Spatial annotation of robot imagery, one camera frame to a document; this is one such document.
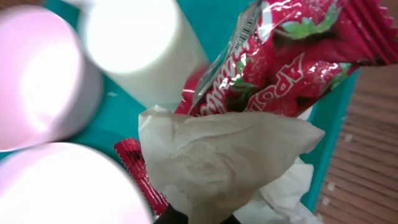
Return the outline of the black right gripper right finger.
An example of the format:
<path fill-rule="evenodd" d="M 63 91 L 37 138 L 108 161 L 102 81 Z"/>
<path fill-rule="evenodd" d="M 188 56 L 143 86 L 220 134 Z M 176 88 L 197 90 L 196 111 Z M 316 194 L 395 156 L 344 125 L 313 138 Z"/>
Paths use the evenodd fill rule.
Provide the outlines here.
<path fill-rule="evenodd" d="M 220 224 L 241 224 L 241 223 L 234 215 L 231 215 L 226 220 L 222 221 Z"/>

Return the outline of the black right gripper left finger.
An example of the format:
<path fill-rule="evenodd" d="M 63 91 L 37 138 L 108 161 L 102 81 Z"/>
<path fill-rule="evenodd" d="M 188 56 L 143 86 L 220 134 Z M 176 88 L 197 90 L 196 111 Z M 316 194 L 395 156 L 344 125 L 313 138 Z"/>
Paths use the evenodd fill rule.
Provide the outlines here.
<path fill-rule="evenodd" d="M 175 210 L 171 204 L 169 204 L 163 214 L 161 214 L 154 224 L 188 224 L 188 217 Z"/>

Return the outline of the white napkin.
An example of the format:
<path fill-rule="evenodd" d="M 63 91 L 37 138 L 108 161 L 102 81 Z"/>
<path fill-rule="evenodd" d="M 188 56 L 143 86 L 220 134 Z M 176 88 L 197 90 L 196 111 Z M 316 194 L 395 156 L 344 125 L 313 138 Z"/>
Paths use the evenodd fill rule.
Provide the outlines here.
<path fill-rule="evenodd" d="M 265 112 L 201 117 L 154 106 L 139 115 L 149 180 L 190 223 L 316 223 L 304 209 L 324 131 Z"/>

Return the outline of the large pink plate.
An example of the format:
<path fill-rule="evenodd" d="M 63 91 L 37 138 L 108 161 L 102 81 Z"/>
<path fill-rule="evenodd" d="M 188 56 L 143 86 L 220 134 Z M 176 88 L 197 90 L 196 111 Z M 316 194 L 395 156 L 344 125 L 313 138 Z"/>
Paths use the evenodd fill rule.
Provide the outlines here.
<path fill-rule="evenodd" d="M 133 179 L 112 158 L 56 142 L 1 160 L 1 224 L 150 224 Z"/>

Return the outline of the red snack wrapper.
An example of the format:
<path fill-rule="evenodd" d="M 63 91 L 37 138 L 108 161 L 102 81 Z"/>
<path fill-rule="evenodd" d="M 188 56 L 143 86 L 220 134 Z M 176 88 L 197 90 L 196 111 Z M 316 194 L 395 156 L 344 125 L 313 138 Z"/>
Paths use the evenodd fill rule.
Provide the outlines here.
<path fill-rule="evenodd" d="M 379 1 L 256 1 L 239 17 L 228 48 L 186 82 L 175 114 L 265 112 L 299 116 L 357 68 L 397 63 L 397 27 Z M 139 137 L 115 145 L 157 214 Z"/>

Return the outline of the white plastic cup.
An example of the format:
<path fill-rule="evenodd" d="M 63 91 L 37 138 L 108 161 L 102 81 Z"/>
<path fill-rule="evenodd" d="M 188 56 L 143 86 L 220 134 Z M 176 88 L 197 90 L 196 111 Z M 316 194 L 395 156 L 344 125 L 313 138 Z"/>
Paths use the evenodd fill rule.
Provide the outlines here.
<path fill-rule="evenodd" d="M 78 33 L 93 63 L 146 108 L 176 110 L 188 77 L 208 63 L 173 0 L 87 1 Z"/>

